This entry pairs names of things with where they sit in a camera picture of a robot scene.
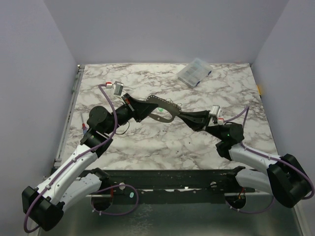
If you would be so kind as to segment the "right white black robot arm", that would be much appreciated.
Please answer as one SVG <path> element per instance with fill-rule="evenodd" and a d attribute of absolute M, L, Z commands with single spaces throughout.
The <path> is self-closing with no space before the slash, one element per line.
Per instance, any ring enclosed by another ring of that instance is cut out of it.
<path fill-rule="evenodd" d="M 226 180 L 229 191 L 238 192 L 243 187 L 260 190 L 287 208 L 315 195 L 314 184 L 293 155 L 273 155 L 244 145 L 244 123 L 235 123 L 234 118 L 224 120 L 211 111 L 180 112 L 178 117 L 193 131 L 218 138 L 220 157 L 250 167 Z"/>

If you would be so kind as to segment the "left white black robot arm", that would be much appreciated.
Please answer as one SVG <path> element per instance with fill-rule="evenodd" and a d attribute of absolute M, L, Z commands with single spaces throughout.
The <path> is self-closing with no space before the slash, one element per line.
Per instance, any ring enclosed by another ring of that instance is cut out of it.
<path fill-rule="evenodd" d="M 82 198 L 108 190 L 109 182 L 102 174 L 90 173 L 81 180 L 77 178 L 109 148 L 119 126 L 132 118 L 141 122 L 158 107 L 156 103 L 134 99 L 127 93 L 123 101 L 124 104 L 112 112 L 102 106 L 93 107 L 87 121 L 89 129 L 72 156 L 36 188 L 28 186 L 22 192 L 26 220 L 31 219 L 39 228 L 49 231 Z"/>

